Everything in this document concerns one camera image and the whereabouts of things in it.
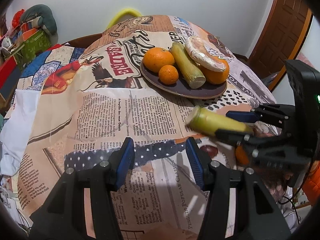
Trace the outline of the red box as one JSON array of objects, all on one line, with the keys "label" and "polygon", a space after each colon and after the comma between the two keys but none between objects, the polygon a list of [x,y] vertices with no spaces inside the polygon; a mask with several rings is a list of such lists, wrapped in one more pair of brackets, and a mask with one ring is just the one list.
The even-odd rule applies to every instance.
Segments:
[{"label": "red box", "polygon": [[13,83],[18,81],[21,75],[21,70],[19,63],[14,56],[9,57],[1,65],[1,75],[0,75],[0,88],[2,88],[7,82]]}]

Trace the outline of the orange without sticker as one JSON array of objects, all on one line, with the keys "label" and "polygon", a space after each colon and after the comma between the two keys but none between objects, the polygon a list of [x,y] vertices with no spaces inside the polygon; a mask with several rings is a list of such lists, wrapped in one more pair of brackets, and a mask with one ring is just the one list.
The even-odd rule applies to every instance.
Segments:
[{"label": "orange without sticker", "polygon": [[145,53],[143,63],[148,70],[158,73],[163,66],[174,65],[175,59],[170,51],[155,47]]}]

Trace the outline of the sugarcane piece front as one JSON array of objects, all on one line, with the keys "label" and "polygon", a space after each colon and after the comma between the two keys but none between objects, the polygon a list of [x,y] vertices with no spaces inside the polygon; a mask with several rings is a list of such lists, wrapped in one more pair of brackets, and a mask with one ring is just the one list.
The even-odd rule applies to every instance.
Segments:
[{"label": "sugarcane piece front", "polygon": [[204,85],[206,78],[197,64],[190,58],[183,44],[174,42],[170,49],[176,64],[191,89]]}]

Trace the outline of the orange with sticker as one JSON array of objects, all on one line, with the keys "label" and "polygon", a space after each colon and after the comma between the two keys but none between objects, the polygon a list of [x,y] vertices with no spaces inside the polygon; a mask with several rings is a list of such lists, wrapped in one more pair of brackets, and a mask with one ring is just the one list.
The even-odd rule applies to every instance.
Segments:
[{"label": "orange with sticker", "polygon": [[224,66],[226,68],[226,70],[224,72],[215,72],[212,70],[208,70],[207,68],[204,68],[203,66],[199,66],[199,69],[206,77],[206,81],[208,81],[209,83],[214,84],[214,85],[220,85],[220,84],[224,83],[229,76],[229,64],[226,60],[220,59],[217,56],[213,56],[213,58],[215,60],[217,60],[218,63],[224,64]]}]

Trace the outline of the white wardrobe sliding door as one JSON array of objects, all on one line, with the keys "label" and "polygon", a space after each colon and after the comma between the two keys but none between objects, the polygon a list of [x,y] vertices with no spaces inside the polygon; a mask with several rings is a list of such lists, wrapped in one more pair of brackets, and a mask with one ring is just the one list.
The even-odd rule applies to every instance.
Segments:
[{"label": "white wardrobe sliding door", "polygon": [[[313,17],[306,39],[296,59],[310,65],[319,71],[320,67],[320,27],[317,18]],[[272,92],[277,103],[294,105],[293,91],[290,87],[287,74]]]}]

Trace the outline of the pomelo segment peeled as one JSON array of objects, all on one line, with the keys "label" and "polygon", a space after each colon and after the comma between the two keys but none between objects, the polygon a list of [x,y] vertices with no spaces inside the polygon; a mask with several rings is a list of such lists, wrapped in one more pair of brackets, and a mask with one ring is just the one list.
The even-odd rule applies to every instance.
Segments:
[{"label": "pomelo segment peeled", "polygon": [[218,57],[211,55],[200,37],[191,36],[187,38],[184,46],[191,59],[204,68],[219,73],[226,70],[227,64]]}]

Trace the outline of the newspaper print tablecloth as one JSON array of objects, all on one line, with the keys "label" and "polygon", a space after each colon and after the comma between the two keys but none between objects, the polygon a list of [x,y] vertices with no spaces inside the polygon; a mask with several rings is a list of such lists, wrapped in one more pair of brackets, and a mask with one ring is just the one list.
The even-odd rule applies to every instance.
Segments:
[{"label": "newspaper print tablecloth", "polygon": [[[229,64],[226,90],[212,99],[170,94],[149,84],[140,71],[145,53],[170,51],[200,37],[207,51]],[[247,112],[275,99],[262,81],[214,35],[182,18],[151,15],[107,29],[74,62],[50,74],[40,91],[18,89],[15,105],[1,132],[4,150],[22,143],[17,165],[17,206],[26,224],[58,179],[72,167],[93,168],[134,142],[134,162],[124,184],[111,192],[122,239],[197,239],[208,192],[195,182],[185,150],[193,137],[200,148],[217,147],[212,160],[237,168],[234,148],[185,125],[194,107],[226,116]],[[90,190],[84,190],[86,231],[95,239]]]}]

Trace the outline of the sugarcane piece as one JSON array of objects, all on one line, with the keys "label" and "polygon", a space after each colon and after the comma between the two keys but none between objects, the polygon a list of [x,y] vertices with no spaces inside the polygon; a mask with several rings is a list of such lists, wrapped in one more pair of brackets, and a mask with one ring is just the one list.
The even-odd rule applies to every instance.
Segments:
[{"label": "sugarcane piece", "polygon": [[191,89],[204,85],[206,78],[197,64],[190,58],[183,44],[174,42],[170,49],[176,64]]},{"label": "sugarcane piece", "polygon": [[243,122],[216,114],[206,108],[196,106],[186,118],[185,125],[202,134],[215,136],[218,129],[253,134],[253,129]]}]

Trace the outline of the green storage box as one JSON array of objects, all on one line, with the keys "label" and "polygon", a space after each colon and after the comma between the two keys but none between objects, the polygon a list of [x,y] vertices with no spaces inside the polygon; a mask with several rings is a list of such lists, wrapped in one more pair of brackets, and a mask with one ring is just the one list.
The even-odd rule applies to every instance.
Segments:
[{"label": "green storage box", "polygon": [[47,33],[39,29],[32,31],[31,35],[14,50],[12,56],[14,56],[17,61],[29,63],[51,46],[52,43]]}]

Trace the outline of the dark red grape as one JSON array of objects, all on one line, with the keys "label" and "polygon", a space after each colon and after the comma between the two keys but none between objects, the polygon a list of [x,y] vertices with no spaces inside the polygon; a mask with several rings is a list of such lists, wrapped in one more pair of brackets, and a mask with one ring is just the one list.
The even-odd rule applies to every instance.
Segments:
[{"label": "dark red grape", "polygon": [[212,145],[203,145],[200,147],[200,150],[202,150],[203,152],[206,152],[211,159],[213,159],[215,156],[217,156],[218,154],[218,149],[215,146]]}]

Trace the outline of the dark purple plate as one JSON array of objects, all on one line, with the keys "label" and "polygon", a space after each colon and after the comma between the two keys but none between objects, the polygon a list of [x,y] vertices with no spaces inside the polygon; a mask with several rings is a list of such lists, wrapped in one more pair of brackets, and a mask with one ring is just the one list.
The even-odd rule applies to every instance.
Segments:
[{"label": "dark purple plate", "polygon": [[158,77],[158,73],[153,73],[152,71],[148,70],[143,63],[143,60],[140,64],[140,71],[144,77],[144,79],[151,85],[157,87],[160,90],[168,92],[170,94],[179,95],[184,98],[191,98],[191,99],[212,99],[216,98],[226,90],[227,83],[224,82],[220,85],[212,85],[207,81],[198,89],[191,89],[188,83],[185,81],[182,73],[180,72],[176,62],[174,66],[177,71],[179,78],[177,82],[173,85],[165,85],[161,83]]}]

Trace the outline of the small mandarin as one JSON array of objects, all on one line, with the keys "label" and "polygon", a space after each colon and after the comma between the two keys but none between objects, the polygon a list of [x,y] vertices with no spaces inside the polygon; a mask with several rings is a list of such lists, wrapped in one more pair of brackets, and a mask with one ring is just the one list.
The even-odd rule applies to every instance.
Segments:
[{"label": "small mandarin", "polygon": [[237,162],[242,165],[242,166],[246,166],[249,164],[249,158],[248,158],[248,154],[245,152],[244,148],[242,145],[237,146],[235,149],[235,157]]},{"label": "small mandarin", "polygon": [[177,69],[172,65],[164,65],[158,72],[161,83],[173,85],[177,82],[179,75]]}]

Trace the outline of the grey plush toy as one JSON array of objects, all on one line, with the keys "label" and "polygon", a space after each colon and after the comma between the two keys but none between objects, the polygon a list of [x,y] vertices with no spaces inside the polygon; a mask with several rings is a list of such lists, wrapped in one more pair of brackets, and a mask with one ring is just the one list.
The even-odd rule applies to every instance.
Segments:
[{"label": "grey plush toy", "polygon": [[57,25],[50,7],[44,4],[33,5],[20,17],[20,24],[31,24],[32,28],[41,28],[48,35],[57,33]]}]

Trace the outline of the brown wooden door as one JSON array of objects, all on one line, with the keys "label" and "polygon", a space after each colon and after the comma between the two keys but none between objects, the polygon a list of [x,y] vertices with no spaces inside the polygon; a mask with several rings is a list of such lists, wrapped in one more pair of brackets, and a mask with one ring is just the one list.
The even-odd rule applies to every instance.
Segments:
[{"label": "brown wooden door", "polygon": [[248,64],[273,90],[286,73],[285,61],[294,59],[306,38],[312,12],[304,0],[273,0],[263,31]]}]

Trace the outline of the yellow foam chair back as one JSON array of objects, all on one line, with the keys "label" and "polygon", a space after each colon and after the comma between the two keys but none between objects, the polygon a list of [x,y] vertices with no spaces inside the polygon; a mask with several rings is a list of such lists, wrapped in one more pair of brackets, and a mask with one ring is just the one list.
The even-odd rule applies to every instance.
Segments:
[{"label": "yellow foam chair back", "polygon": [[106,29],[109,29],[110,27],[114,26],[115,24],[117,24],[118,22],[120,22],[123,19],[127,20],[127,19],[140,17],[140,16],[142,16],[142,13],[136,9],[133,9],[133,8],[121,9],[121,11],[116,13],[116,15],[110,20]]}]

